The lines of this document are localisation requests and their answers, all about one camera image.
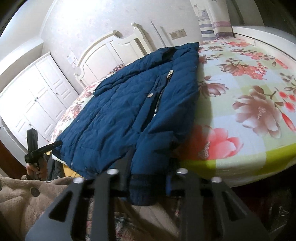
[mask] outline zipper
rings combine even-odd
[[[158,97],[158,100],[157,100],[156,105],[155,105],[155,109],[154,109],[153,117],[155,117],[156,114],[157,114],[157,112],[158,112],[158,108],[159,108],[159,104],[160,104],[161,97],[162,97],[162,95],[163,95],[163,92],[164,92],[166,86],[167,86],[168,83],[170,82],[170,79],[172,78],[173,73],[174,73],[174,71],[173,71],[173,70],[170,70],[170,72],[169,72],[168,75],[167,75],[167,83],[166,83],[165,87],[162,89],[162,91],[161,91],[161,93],[160,93],[160,95],[159,95],[159,97]]]
[[[92,119],[92,121],[98,116],[98,114],[99,114],[99,112],[95,115],[95,117]],[[77,142],[76,142],[76,144],[75,144],[75,149],[74,149],[74,152],[73,152],[73,155],[72,155],[70,169],[72,168],[72,165],[73,165],[74,154],[75,154],[75,150],[76,150],[76,148],[77,148],[77,146],[78,146],[78,142],[79,142],[79,140],[80,140],[80,137],[79,137],[79,139],[77,140]]]

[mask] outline puffer jacket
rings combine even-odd
[[[133,149],[129,199],[153,204],[165,189],[172,150],[193,125],[198,47],[158,49],[103,80],[53,154],[90,179]]]

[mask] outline brown wooden door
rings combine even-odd
[[[10,177],[21,179],[26,174],[26,168],[7,150],[0,141],[0,168]]]

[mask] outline curtain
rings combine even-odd
[[[233,36],[226,0],[190,0],[190,2],[198,17],[204,41]]]

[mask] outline bed post finial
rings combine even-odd
[[[139,28],[139,27],[137,26],[137,24],[136,24],[136,23],[131,23],[131,26],[132,26],[134,29],[137,29],[137,28]]]

